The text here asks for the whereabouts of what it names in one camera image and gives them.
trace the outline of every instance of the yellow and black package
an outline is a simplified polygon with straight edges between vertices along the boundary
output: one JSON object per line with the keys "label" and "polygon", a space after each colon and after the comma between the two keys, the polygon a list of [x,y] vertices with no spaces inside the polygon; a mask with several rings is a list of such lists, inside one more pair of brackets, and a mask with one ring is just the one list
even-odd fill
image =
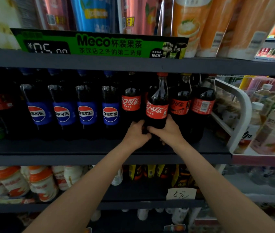
{"label": "yellow and black package", "polygon": [[139,180],[142,177],[142,165],[129,165],[129,176],[131,180]]}
{"label": "yellow and black package", "polygon": [[170,170],[170,165],[158,165],[157,167],[157,176],[160,178],[168,178],[170,176],[171,170]]}
{"label": "yellow and black package", "polygon": [[172,179],[172,187],[188,187],[193,179],[190,178],[191,174],[185,164],[177,164],[175,173]]}
{"label": "yellow and black package", "polygon": [[143,165],[143,169],[144,176],[151,178],[155,175],[156,165]]}

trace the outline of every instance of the handwritten price tag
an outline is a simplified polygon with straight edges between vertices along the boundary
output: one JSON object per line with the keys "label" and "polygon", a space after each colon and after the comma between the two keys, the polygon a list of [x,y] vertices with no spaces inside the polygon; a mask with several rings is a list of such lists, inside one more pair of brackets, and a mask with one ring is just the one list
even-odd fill
{"label": "handwritten price tag", "polygon": [[171,188],[168,189],[167,200],[194,200],[196,192],[194,188]]}

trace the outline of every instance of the white barcode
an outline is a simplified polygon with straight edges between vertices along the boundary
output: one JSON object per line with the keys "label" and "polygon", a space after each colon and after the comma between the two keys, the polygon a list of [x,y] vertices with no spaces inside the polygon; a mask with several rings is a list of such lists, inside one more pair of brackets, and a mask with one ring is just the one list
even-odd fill
{"label": "white barcode", "polygon": [[252,48],[252,49],[259,48],[263,43],[263,41],[265,41],[266,36],[267,36],[266,32],[260,32],[260,31],[255,32],[251,42],[249,43],[248,48]]}
{"label": "white barcode", "polygon": [[203,101],[202,104],[201,104],[201,107],[200,107],[200,111],[201,112],[208,111],[209,105],[210,105],[209,101]]}
{"label": "white barcode", "polygon": [[50,25],[56,25],[56,20],[55,20],[55,16],[54,15],[47,15],[47,22]]}
{"label": "white barcode", "polygon": [[125,28],[126,27],[126,18],[123,17],[122,18],[122,28]]}
{"label": "white barcode", "polygon": [[216,32],[215,37],[213,39],[212,48],[219,48],[222,38],[224,36],[223,32]]}

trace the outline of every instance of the green meco sign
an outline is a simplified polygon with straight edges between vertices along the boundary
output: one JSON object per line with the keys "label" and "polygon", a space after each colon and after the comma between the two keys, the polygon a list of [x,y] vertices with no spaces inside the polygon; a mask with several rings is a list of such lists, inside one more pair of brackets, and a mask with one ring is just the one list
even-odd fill
{"label": "green meco sign", "polygon": [[184,57],[188,38],[12,28],[21,49],[32,53]]}

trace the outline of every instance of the pepsi logo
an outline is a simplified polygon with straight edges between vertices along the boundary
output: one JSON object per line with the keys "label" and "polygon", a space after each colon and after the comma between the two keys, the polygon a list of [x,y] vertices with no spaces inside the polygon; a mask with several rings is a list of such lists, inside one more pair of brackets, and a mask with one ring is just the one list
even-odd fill
{"label": "pepsi logo", "polygon": [[71,113],[67,108],[62,106],[54,106],[53,109],[59,122],[63,123],[69,120]]}
{"label": "pepsi logo", "polygon": [[46,117],[45,111],[42,108],[40,108],[40,107],[36,107],[36,106],[31,106],[30,105],[30,106],[28,106],[28,110],[30,111],[32,119],[35,122],[41,122]]}
{"label": "pepsi logo", "polygon": [[118,117],[118,111],[114,107],[105,107],[103,109],[103,116],[107,122],[114,122]]}
{"label": "pepsi logo", "polygon": [[79,117],[82,121],[88,122],[93,118],[93,109],[89,106],[81,105],[78,107]]}

